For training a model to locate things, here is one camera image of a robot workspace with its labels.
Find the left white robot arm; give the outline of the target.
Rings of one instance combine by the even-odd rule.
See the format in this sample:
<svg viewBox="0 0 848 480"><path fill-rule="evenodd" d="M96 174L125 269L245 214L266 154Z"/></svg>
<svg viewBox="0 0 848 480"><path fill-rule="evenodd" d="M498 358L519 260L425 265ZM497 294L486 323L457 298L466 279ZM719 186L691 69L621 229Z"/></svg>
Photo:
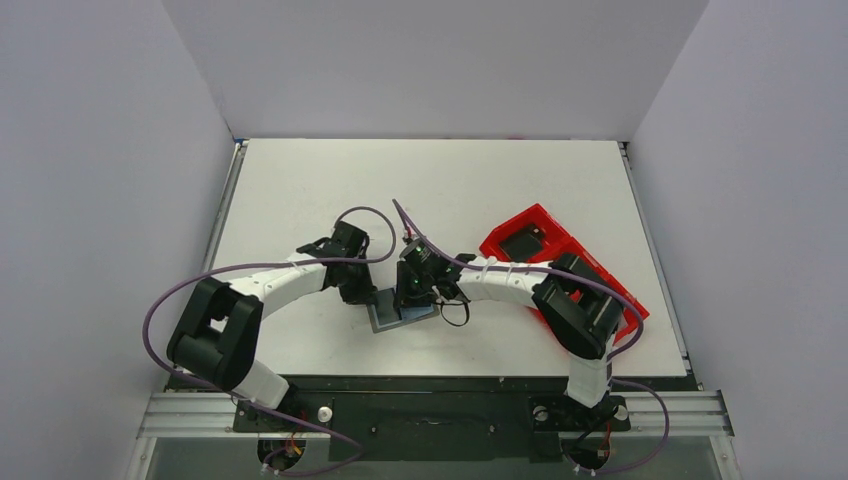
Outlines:
<svg viewBox="0 0 848 480"><path fill-rule="evenodd" d="M349 305L374 301L366 264L368 234L339 221L329 237L301 246L283 268L195 284L166 349L167 358L220 390L259 406L272 429L291 427L298 402L289 382L256 358L262 321L288 304L328 288Z"/></svg>

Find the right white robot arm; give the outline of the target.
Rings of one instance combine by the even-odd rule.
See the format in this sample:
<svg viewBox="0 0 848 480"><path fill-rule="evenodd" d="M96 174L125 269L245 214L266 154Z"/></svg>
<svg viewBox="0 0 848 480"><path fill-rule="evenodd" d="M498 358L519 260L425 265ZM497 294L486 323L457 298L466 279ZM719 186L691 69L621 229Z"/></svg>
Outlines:
<svg viewBox="0 0 848 480"><path fill-rule="evenodd" d="M421 239L400 253L395 305L495 301L537 310L569 355L564 413L588 427L604 412L609 356L624 314L614 291L574 254L545 263L509 263L463 253L453 258Z"/></svg>

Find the grey card holder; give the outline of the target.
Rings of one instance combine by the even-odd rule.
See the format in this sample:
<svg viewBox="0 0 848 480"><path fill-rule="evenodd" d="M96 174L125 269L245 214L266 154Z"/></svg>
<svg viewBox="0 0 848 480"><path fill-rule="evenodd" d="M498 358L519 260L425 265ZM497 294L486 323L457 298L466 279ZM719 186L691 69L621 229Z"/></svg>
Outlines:
<svg viewBox="0 0 848 480"><path fill-rule="evenodd" d="M393 289L378 290L374 300L367 305L367 313L372 332L383 333L405 327L438 315L433 305L421 307L396 308Z"/></svg>

